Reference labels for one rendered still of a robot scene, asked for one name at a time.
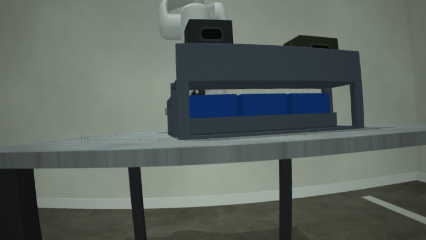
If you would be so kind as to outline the dark grey shelf rack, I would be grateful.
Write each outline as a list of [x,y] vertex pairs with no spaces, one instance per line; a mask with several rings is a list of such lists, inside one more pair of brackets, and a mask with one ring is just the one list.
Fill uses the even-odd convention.
[[[179,140],[364,128],[359,51],[177,43],[175,54],[177,79],[165,114],[168,135]],[[352,126],[301,129],[337,126],[332,88],[344,85],[350,85]],[[208,89],[321,89],[330,93],[330,113],[190,118],[189,90]]]

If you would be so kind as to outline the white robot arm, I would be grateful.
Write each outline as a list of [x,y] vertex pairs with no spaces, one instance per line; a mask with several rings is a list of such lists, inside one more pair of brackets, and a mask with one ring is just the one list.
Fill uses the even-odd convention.
[[[197,4],[194,4],[197,3]],[[181,14],[169,14],[171,10],[183,7]],[[204,4],[204,0],[163,0],[159,7],[159,32],[166,40],[185,42],[184,31],[189,19],[228,20],[223,4]],[[206,95],[227,94],[226,89],[209,89]]]

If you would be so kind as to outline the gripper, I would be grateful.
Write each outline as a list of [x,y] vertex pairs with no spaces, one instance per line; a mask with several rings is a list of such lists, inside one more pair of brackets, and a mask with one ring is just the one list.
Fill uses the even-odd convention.
[[191,95],[205,95],[208,91],[209,91],[209,89],[208,90],[189,90],[189,95],[190,94]]

